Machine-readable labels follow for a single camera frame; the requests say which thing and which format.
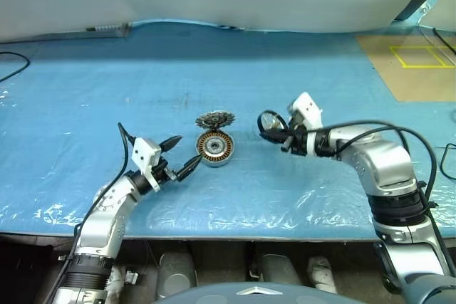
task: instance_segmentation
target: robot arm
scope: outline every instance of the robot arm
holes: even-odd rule
[[[198,155],[178,172],[167,166],[161,154],[172,149],[180,139],[180,136],[172,137],[158,145],[152,140],[133,138],[132,160],[139,170],[126,172],[119,178],[85,220],[74,257],[63,277],[63,286],[56,291],[52,303],[104,304],[105,285],[133,209],[151,189],[158,192],[160,185],[168,180],[182,181],[200,163]]]
[[[437,287],[411,286],[419,280],[419,275],[439,277],[439,281],[433,278],[434,284],[456,285],[456,279],[448,277],[451,274],[443,253],[445,246],[437,239],[428,201],[421,191],[424,184],[417,181],[407,151],[378,133],[344,146],[368,129],[322,128],[321,111],[307,93],[290,104],[289,113],[288,127],[277,125],[283,120],[273,120],[271,128],[265,130],[259,118],[260,135],[282,143],[284,152],[333,157],[356,170],[373,213],[375,232],[381,239],[375,249],[383,265],[387,288],[402,292],[409,303],[424,303]],[[422,292],[422,301],[416,301],[417,290]]]

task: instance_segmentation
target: gear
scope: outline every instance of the gear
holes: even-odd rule
[[[231,158],[233,139],[222,131],[207,131],[198,137],[197,151],[203,162],[211,167],[220,167]]]
[[[216,110],[214,112],[200,115],[196,120],[196,124],[206,130],[217,130],[221,127],[231,125],[234,122],[235,116],[231,112],[224,110]]]

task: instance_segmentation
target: wrinkled plastic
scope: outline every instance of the wrinkled plastic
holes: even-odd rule
[[[135,237],[374,239],[354,170],[284,154],[259,137],[257,115],[265,109],[285,115],[302,91],[323,108],[324,125],[377,118],[411,127],[434,146],[454,140],[454,105],[397,103],[349,34],[163,23],[138,28],[126,40],[7,48],[32,64],[0,83],[1,231],[72,234],[94,194],[120,169],[117,121],[156,142],[182,135],[166,153],[179,169],[195,155],[203,132],[198,115],[229,110],[237,116],[224,129],[236,144],[232,160],[216,169],[201,164],[182,183],[148,194],[127,226],[126,235]],[[1,62],[0,75],[15,67]],[[427,180],[428,156],[415,140],[410,146],[417,177]],[[455,235],[455,197],[455,183],[439,173],[432,199],[444,236]]]

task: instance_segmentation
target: metal gear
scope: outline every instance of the metal gear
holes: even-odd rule
[[[221,127],[231,125],[234,119],[235,116],[233,113],[225,110],[216,110],[200,115],[195,122],[198,126],[206,130],[217,130]]]
[[[222,131],[206,131],[198,137],[197,151],[202,161],[211,167],[227,163],[234,151],[233,139]]]

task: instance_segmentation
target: plastic sheet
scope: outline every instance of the plastic sheet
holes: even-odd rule
[[[159,23],[126,40],[7,48],[32,64],[0,83],[1,231],[72,234],[123,160],[117,121],[158,142],[183,135],[167,153],[177,169],[195,154],[198,115],[237,116],[225,130],[236,144],[233,159],[218,169],[201,165],[183,183],[148,194],[128,223],[132,237],[374,239],[366,196],[349,166],[284,154],[258,136],[257,115],[285,114],[302,91],[323,108],[326,125],[377,118],[411,127],[434,146],[455,138],[454,104],[397,103],[350,34]],[[15,67],[0,63],[0,74]],[[426,152],[415,141],[411,147],[417,176],[427,180]],[[438,174],[432,199],[444,236],[455,235],[455,197],[455,183]]]

